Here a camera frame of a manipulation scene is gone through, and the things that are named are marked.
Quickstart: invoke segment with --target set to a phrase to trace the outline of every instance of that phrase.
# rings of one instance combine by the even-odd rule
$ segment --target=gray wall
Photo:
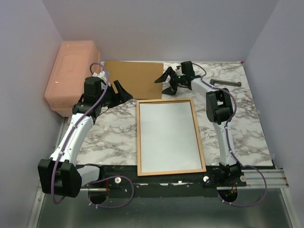
[[[18,228],[61,123],[44,91],[62,39],[40,0],[1,1],[0,31],[0,227]]]
[[[102,59],[240,61],[278,0],[42,0],[64,40]]]
[[[304,215],[303,9],[304,1],[280,0],[245,61],[269,150],[285,170],[299,215]]]

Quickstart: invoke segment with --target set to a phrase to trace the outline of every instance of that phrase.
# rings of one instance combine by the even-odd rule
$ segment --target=pink bin
[[[63,117],[72,115],[72,107],[84,92],[84,81],[90,77],[89,67],[100,62],[100,53],[93,41],[62,42],[49,79],[45,98],[51,109]],[[100,73],[98,65],[93,72]]]

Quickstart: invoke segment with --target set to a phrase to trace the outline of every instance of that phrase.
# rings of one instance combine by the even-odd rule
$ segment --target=brown panel
[[[192,110],[192,118],[196,133],[196,139],[198,141],[200,161],[202,169],[193,170],[177,170],[177,171],[157,171],[157,172],[142,172],[142,160],[141,160],[141,120],[140,120],[140,104],[163,104],[163,103],[179,103],[179,102],[190,102]],[[203,148],[200,140],[199,125],[196,118],[196,112],[194,108],[194,102],[192,98],[180,98],[180,99],[156,99],[156,100],[141,100],[137,101],[136,104],[136,123],[137,123],[137,175],[138,176],[152,176],[152,175],[165,175],[165,174],[178,174],[178,173],[192,173],[192,172],[206,172],[205,158],[203,154]]]
[[[163,63],[106,61],[104,66],[110,72],[110,82],[119,80],[134,99],[162,98],[162,83],[154,81],[162,75]]]

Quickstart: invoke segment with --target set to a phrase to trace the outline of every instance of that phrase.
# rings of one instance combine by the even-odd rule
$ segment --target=marble tabletop
[[[178,63],[164,63],[164,71]],[[201,63],[207,71],[204,79],[221,79],[241,82],[241,87],[219,86],[229,89],[237,100],[237,113],[232,120],[232,136],[236,156],[243,164],[272,166],[264,133],[259,121],[252,94],[241,63]],[[202,70],[194,67],[197,75]],[[163,83],[163,89],[169,86]],[[213,125],[206,116],[206,101],[200,94],[179,88],[174,97],[192,97],[195,104],[199,132],[206,165],[218,165],[219,145]],[[130,100],[98,117],[87,134],[77,157],[77,164],[136,165],[136,100]]]

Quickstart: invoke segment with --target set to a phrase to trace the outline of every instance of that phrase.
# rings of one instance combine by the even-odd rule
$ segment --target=wooden frame
[[[193,123],[195,128],[195,135],[198,143],[201,169],[193,170],[176,170],[176,171],[154,171],[154,172],[142,172],[142,160],[141,160],[141,120],[140,120],[140,104],[165,104],[165,103],[184,103],[189,102],[191,106],[191,112],[193,117]],[[151,175],[164,175],[164,174],[178,174],[178,173],[192,173],[192,172],[206,172],[206,164],[203,155],[203,148],[200,140],[200,131],[197,123],[196,112],[194,108],[194,102],[192,98],[181,99],[155,99],[155,100],[138,100],[136,104],[136,122],[137,122],[137,175],[138,176],[151,176]]]

